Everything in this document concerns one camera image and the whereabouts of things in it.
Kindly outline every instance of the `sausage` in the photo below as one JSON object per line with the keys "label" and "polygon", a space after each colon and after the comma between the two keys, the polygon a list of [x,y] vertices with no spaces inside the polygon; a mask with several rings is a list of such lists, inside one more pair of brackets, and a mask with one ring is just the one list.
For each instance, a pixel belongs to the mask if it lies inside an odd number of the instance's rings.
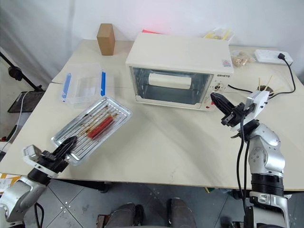
{"label": "sausage", "polygon": [[112,121],[112,116],[105,118],[105,120],[103,120],[97,127],[95,127],[87,134],[87,137],[93,139],[96,135],[103,131],[107,127],[107,125],[109,125]]}

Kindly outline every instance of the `plastic container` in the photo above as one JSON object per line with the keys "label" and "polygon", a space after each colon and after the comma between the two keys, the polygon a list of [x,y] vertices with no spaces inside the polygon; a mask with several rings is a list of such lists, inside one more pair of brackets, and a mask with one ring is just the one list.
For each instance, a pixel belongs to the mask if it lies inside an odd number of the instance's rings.
{"label": "plastic container", "polygon": [[74,108],[86,108],[101,98],[101,68],[98,63],[71,65],[61,99]]}
{"label": "plastic container", "polygon": [[231,29],[215,28],[211,32],[207,33],[207,35],[205,35],[204,38],[221,39],[230,42],[233,36],[234,36],[234,32],[231,31]]}
{"label": "plastic container", "polygon": [[[129,109],[110,97],[104,96],[103,99],[68,123],[51,140],[56,146],[59,146],[65,139],[77,136],[77,143],[74,149],[66,155],[66,160],[71,165],[79,165],[131,116],[132,112]],[[89,137],[90,132],[104,123],[108,117],[113,120],[95,137]]]}
{"label": "plastic container", "polygon": [[243,67],[255,61],[248,53],[238,50],[231,51],[231,60],[236,67]]}

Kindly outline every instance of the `small brown box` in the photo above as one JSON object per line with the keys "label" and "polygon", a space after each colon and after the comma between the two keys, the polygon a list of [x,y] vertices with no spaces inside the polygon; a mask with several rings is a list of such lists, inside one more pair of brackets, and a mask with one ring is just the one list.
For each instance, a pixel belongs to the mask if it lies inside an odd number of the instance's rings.
{"label": "small brown box", "polygon": [[115,47],[115,37],[112,24],[101,24],[97,33],[97,41],[103,56],[112,56]]}

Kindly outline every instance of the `oven glass door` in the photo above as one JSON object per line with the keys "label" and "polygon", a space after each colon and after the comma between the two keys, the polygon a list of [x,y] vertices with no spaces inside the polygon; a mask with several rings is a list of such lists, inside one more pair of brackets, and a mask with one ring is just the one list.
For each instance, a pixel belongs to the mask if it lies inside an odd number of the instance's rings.
{"label": "oven glass door", "polygon": [[143,99],[201,103],[212,74],[130,67],[137,95]]}

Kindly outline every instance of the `tile floor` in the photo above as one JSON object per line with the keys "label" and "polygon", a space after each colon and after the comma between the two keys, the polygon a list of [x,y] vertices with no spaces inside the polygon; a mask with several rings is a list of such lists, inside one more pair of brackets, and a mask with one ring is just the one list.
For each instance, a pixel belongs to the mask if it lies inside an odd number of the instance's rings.
{"label": "tile floor", "polygon": [[[107,193],[52,180],[38,202],[44,207],[44,228],[94,228],[98,214],[109,214],[133,202],[144,206],[145,225],[166,225],[166,203],[173,197],[183,199],[192,209],[198,228],[220,228],[223,217],[243,220],[242,201],[215,189],[160,184],[112,183]],[[304,227],[304,192],[288,201],[291,228]],[[34,210],[25,216],[27,228],[35,228]]]}

